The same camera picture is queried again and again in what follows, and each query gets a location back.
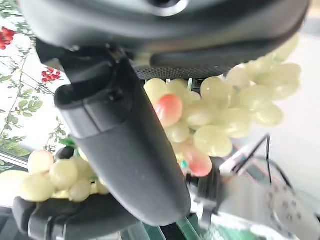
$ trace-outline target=cable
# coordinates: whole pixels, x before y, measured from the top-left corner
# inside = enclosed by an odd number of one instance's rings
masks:
[[[265,142],[265,140],[266,140],[266,163],[267,163],[267,168],[268,168],[268,173],[269,173],[269,181],[270,181],[270,184],[272,184],[271,170],[270,170],[270,163],[269,163],[269,150],[270,150],[270,135],[269,134],[265,135],[258,142],[258,144],[255,146],[255,148],[252,150],[252,152],[249,154],[249,156],[244,161],[241,161],[236,166],[234,166],[231,171],[234,174],[238,174],[239,171],[253,158],[256,151]]]
[[[255,157],[258,160],[265,160],[264,156],[256,156]],[[284,173],[284,171],[281,169],[281,167],[273,160],[269,159],[269,163],[270,165],[274,166],[275,169],[280,173],[283,181],[285,182],[285,184],[289,187],[289,188],[293,188],[291,182],[289,181],[289,178],[287,177],[287,175]]]
[[[271,169],[270,169],[270,165],[272,165],[280,173],[280,175],[281,175],[283,181],[285,182],[285,184],[289,188],[292,189],[293,188],[292,184],[289,181],[289,178],[287,177],[287,175],[284,173],[284,171],[281,169],[281,167],[276,162],[272,161],[269,158],[269,155],[270,155],[270,135],[269,134],[265,135],[258,142],[258,144],[255,146],[255,148],[252,150],[252,152],[248,155],[248,157],[244,161],[241,161],[237,165],[235,165],[231,171],[234,174],[238,174],[239,171],[254,157],[256,151],[265,142],[265,140],[266,140],[266,157],[264,157],[264,156],[256,156],[255,158],[256,159],[260,159],[260,160],[266,160],[266,166],[267,166],[267,170],[268,170],[268,174],[269,174],[269,182],[270,182],[270,184],[272,184],[272,175],[271,175]]]

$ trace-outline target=artificial grapes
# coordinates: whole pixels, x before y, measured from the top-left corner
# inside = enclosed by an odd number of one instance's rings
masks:
[[[189,137],[190,131],[188,125],[184,122],[178,122],[165,129],[168,139],[173,143],[182,143]]]
[[[249,111],[259,111],[272,100],[272,90],[266,86],[254,85],[243,89],[234,96],[233,107]]]
[[[50,178],[59,190],[69,189],[78,179],[78,169],[70,160],[59,160],[50,169]]]
[[[55,187],[48,175],[28,175],[20,184],[20,197],[30,202],[44,202],[54,193]]]
[[[211,157],[225,157],[232,151],[232,143],[227,134],[213,125],[199,128],[193,139],[194,145]]]
[[[272,99],[284,99],[293,95],[299,87],[301,68],[294,63],[275,66],[268,74],[261,76],[256,83],[272,90]]]
[[[219,77],[209,77],[201,84],[201,96],[208,102],[214,104],[219,110],[226,109],[231,101],[232,88]]]
[[[155,104],[154,110],[164,128],[176,124],[183,113],[182,100],[173,95],[162,96]]]
[[[255,112],[253,117],[257,124],[274,127],[283,121],[284,114],[278,106],[270,104],[263,110]]]
[[[243,138],[250,133],[252,126],[251,114],[242,108],[229,108],[222,111],[212,122],[224,130],[231,138]]]
[[[159,78],[153,78],[143,86],[150,102],[154,105],[163,95],[168,94],[167,85]]]
[[[37,150],[32,152],[28,158],[28,172],[32,174],[45,173],[50,170],[53,164],[54,157],[51,152]]]
[[[214,119],[217,112],[218,108],[214,102],[210,104],[204,100],[198,100],[185,109],[182,118],[187,122],[190,128],[193,128],[194,126],[209,124]]]
[[[251,77],[243,67],[234,67],[226,76],[226,83],[236,90],[241,90],[250,86]]]
[[[81,179],[77,181],[68,192],[73,202],[83,202],[90,196],[91,184],[87,179]]]

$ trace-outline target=leaf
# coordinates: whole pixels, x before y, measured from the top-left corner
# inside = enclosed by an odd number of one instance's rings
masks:
[[[9,126],[9,124],[4,125],[3,129],[12,131],[12,128]]]
[[[0,166],[0,172],[12,169],[13,167],[14,167],[13,165],[11,165],[11,166]]]
[[[11,122],[12,122],[13,124],[18,124],[19,119],[18,119],[17,117],[15,117],[15,116],[12,116]]]
[[[35,107],[36,109],[39,109],[39,108],[42,107],[43,104],[44,104],[43,101],[36,101],[36,102],[34,103],[34,107]]]
[[[68,138],[65,138],[65,139],[60,138],[59,143],[63,144],[63,145],[66,145],[66,146],[70,146],[70,147],[75,147],[76,146],[74,140],[71,137],[68,137]]]
[[[31,100],[28,104],[28,108],[32,108],[35,104],[35,101]]]
[[[25,117],[27,117],[27,118],[32,117],[32,114],[31,114],[31,113],[28,113],[28,112],[24,112],[24,113],[22,113],[22,114],[23,114],[23,116],[25,116]]]
[[[22,109],[23,107],[25,107],[28,104],[27,100],[23,100],[21,102],[19,102],[19,108]]]
[[[25,95],[25,94],[31,94],[32,92],[33,92],[32,89],[27,89],[27,90],[23,91],[23,95]]]
[[[5,81],[8,81],[11,79],[12,76],[3,76],[3,77],[0,77],[0,84],[2,84],[3,82]]]
[[[28,107],[28,110],[32,113],[35,113],[37,111],[37,109],[33,108],[33,107]]]

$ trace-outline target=black plastic mount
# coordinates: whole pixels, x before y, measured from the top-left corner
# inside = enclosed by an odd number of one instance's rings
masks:
[[[203,206],[203,214],[199,219],[199,225],[202,228],[208,228],[211,225],[212,214],[218,212],[221,203],[222,181],[220,171],[213,167],[208,176],[199,178],[187,174],[186,181],[190,190],[195,190],[194,201]]]
[[[56,90],[54,103],[112,195],[151,226],[188,215],[184,176],[129,60],[106,47],[73,52],[49,45],[48,55],[47,44],[38,42],[40,59],[59,59],[72,83]]]
[[[68,199],[35,203],[17,197],[12,211],[19,230],[34,240],[95,239],[139,221],[111,194],[91,195],[82,203]]]

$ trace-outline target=green leaves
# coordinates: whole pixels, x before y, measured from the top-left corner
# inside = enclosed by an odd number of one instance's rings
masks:
[[[2,76],[0,77],[0,84],[2,84],[5,81],[8,81],[11,79],[12,76]]]
[[[35,113],[36,111],[38,111],[39,108],[41,108],[43,106],[44,102],[43,101],[29,101],[29,104],[28,104],[28,107],[27,107],[27,110],[29,112],[32,112],[32,113]]]
[[[28,113],[28,112],[24,112],[22,113],[23,116],[27,117],[27,118],[30,118],[32,117],[32,114],[31,113]]]
[[[0,166],[0,172],[4,172],[4,171],[7,171],[7,170],[10,170],[13,167],[14,167],[13,165],[11,165],[11,166]]]
[[[23,101],[19,102],[19,108],[23,109],[27,104],[28,104],[28,101],[23,100]]]
[[[19,119],[17,117],[13,116],[12,114],[9,114],[7,117],[7,122],[13,123],[13,124],[18,124]]]
[[[76,146],[74,140],[70,136],[64,139],[61,138],[59,143],[73,148]]]

